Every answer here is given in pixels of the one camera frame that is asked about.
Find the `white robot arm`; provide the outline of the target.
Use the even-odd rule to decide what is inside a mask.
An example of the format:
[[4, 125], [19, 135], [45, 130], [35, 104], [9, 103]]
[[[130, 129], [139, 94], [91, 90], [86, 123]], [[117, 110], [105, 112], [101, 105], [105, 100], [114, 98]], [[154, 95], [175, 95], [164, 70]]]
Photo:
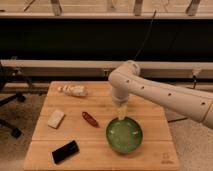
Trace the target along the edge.
[[213, 129], [213, 93], [144, 79], [140, 77], [140, 66], [132, 60], [114, 69], [108, 81], [118, 106], [134, 94]]

